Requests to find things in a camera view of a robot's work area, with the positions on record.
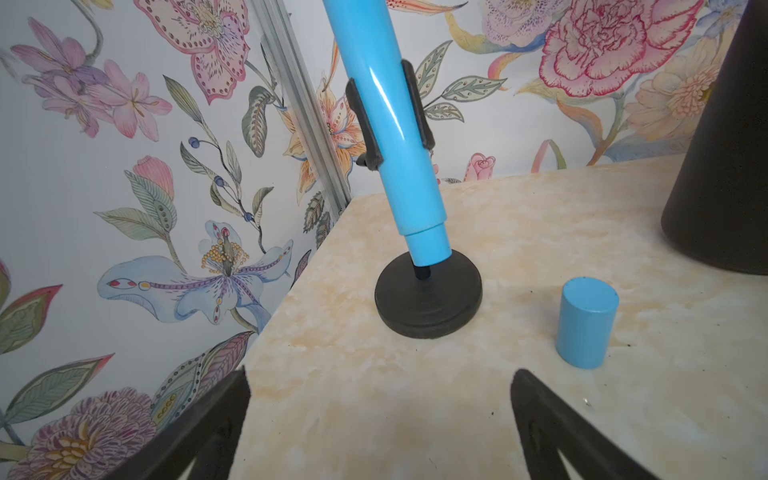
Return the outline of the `blue toy microphone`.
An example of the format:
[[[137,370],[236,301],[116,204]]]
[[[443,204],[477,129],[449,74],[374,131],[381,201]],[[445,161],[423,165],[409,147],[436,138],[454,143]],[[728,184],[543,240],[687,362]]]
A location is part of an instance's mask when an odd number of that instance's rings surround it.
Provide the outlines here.
[[[383,161],[377,167],[398,231],[417,267],[451,255],[446,211],[418,128],[403,58],[384,1],[326,1],[343,64]]]

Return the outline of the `small blue cylinder cap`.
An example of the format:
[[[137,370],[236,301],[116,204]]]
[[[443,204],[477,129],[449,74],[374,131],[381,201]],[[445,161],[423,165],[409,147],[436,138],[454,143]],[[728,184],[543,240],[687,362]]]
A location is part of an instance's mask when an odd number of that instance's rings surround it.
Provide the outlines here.
[[[620,298],[608,283],[590,277],[567,281],[561,293],[555,347],[580,369],[596,369],[606,357]]]

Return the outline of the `black microphone stand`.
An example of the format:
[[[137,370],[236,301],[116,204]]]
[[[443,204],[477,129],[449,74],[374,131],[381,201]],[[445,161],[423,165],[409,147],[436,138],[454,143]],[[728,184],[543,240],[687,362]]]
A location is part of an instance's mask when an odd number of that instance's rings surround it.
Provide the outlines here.
[[[431,154],[435,140],[427,123],[414,68],[405,59],[401,65],[422,146]],[[356,163],[379,171],[385,159],[354,79],[347,82],[346,93],[359,117],[366,148],[370,149]],[[407,214],[411,217],[427,214],[428,220],[437,220],[438,209],[428,203],[406,201],[406,215],[400,215],[400,219],[409,220]],[[436,339],[459,330],[481,305],[483,289],[479,270],[467,256],[450,247],[445,220],[422,231],[401,235],[409,252],[392,260],[377,280],[374,300],[379,316],[391,330],[409,338]],[[414,251],[418,260],[425,256],[432,260],[442,257],[446,250],[450,250],[450,254],[432,265],[417,265],[413,258]]]

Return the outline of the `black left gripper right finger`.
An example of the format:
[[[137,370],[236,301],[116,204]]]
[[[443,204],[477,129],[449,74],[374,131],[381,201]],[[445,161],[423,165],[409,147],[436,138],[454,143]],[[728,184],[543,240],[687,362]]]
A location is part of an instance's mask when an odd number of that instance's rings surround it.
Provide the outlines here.
[[[515,372],[510,400],[532,479],[653,479],[637,463],[526,369]]]

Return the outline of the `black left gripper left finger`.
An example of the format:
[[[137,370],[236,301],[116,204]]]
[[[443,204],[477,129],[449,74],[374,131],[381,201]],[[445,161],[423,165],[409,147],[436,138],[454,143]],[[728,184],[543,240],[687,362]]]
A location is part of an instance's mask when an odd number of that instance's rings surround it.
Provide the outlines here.
[[[109,479],[227,479],[251,393],[240,368],[195,401]]]

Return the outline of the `black cylindrical vase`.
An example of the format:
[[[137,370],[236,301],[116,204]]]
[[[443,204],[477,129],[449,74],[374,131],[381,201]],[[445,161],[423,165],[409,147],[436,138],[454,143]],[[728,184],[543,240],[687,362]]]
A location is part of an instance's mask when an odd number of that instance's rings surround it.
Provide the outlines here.
[[[661,217],[703,263],[767,272],[767,4],[748,2]]]

